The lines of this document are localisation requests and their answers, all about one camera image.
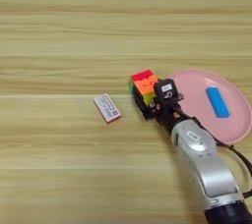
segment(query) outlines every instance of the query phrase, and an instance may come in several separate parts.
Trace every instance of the colorful cube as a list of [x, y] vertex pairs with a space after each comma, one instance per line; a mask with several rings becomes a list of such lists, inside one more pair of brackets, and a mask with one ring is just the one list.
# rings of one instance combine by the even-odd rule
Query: colorful cube
[[129, 87], [130, 91], [133, 92], [134, 87], [142, 95], [142, 99], [148, 106], [154, 102], [155, 91], [154, 84], [158, 82], [158, 78], [152, 73], [151, 70], [146, 70], [142, 73], [133, 75], [131, 77]]

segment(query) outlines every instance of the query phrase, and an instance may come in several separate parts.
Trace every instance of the wooden table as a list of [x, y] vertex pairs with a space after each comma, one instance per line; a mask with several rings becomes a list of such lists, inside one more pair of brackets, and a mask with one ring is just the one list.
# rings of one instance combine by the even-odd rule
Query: wooden table
[[[252, 0], [0, 0], [0, 222], [205, 223], [127, 82], [202, 68], [251, 104], [251, 40]], [[93, 106], [104, 92], [123, 115], [110, 126]], [[250, 159], [251, 137], [237, 145]], [[220, 154], [248, 190], [242, 164]]]

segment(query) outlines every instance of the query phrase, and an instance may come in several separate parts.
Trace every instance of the sticker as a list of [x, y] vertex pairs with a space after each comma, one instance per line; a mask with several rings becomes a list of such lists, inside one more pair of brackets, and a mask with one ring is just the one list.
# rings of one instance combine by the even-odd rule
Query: sticker
[[167, 84], [167, 85], [163, 86], [161, 88], [161, 90], [162, 90], [162, 92], [170, 91], [170, 90], [172, 90], [172, 85], [171, 84]]
[[195, 141], [199, 141], [200, 138], [201, 138], [199, 135], [197, 135], [197, 134], [195, 134], [195, 133], [193, 133], [193, 132], [191, 132], [191, 131], [188, 131], [188, 132], [186, 133], [186, 135], [187, 135], [189, 138], [191, 138], [192, 140], [195, 140]]

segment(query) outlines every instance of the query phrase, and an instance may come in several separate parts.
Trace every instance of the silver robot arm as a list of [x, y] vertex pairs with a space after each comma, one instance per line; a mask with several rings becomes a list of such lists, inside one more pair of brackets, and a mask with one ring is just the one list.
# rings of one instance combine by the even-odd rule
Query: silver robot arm
[[204, 210], [244, 201], [232, 173], [217, 153], [214, 138], [188, 119], [177, 124], [171, 132], [183, 163], [196, 189]]

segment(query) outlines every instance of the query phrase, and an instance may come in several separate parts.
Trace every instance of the blue sponge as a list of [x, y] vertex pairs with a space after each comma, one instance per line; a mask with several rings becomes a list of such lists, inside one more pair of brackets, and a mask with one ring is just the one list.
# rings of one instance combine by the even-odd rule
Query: blue sponge
[[216, 112], [218, 118], [230, 117], [230, 112], [221, 96], [221, 93], [217, 87], [208, 87], [207, 95], [211, 101], [211, 104]]

